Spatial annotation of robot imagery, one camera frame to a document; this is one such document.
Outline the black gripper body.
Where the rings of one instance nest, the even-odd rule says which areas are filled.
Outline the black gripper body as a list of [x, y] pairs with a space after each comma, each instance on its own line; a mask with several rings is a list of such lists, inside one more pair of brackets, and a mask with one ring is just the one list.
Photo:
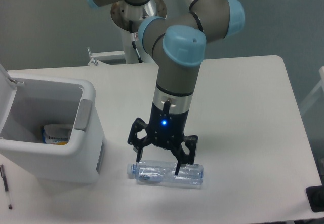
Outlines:
[[189, 111], [181, 114], [165, 115], [161, 109], [152, 104], [149, 123], [146, 127], [148, 139], [165, 150], [176, 150], [183, 142], [184, 128]]

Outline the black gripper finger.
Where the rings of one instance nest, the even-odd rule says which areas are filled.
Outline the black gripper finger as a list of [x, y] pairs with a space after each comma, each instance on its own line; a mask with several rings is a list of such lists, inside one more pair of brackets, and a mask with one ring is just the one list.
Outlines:
[[[176, 157], [178, 163], [175, 170], [175, 175], [179, 174], [180, 168], [182, 165], [193, 165], [196, 155], [198, 136], [197, 135], [182, 135], [181, 137], [172, 138], [170, 141], [170, 151]], [[186, 153], [182, 147], [182, 143], [185, 144], [185, 147], [189, 150], [189, 153]]]
[[146, 130], [146, 124], [141, 118], [136, 118], [131, 126], [127, 143], [133, 146], [133, 150], [137, 153], [136, 162], [140, 162], [143, 154], [143, 149], [152, 144], [151, 139], [148, 136], [138, 138], [138, 133], [142, 130]]

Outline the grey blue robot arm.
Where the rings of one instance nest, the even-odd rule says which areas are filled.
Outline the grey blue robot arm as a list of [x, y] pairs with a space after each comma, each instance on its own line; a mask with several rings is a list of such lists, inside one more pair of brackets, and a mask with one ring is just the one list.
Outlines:
[[187, 120], [206, 43], [240, 32], [245, 24], [239, 0], [188, 0], [189, 12], [167, 20], [157, 11], [139, 17], [140, 26], [130, 24], [144, 51], [158, 65], [149, 122], [137, 118], [128, 144], [142, 158], [143, 149], [154, 145], [177, 159], [177, 169], [193, 164], [198, 137], [185, 136]]

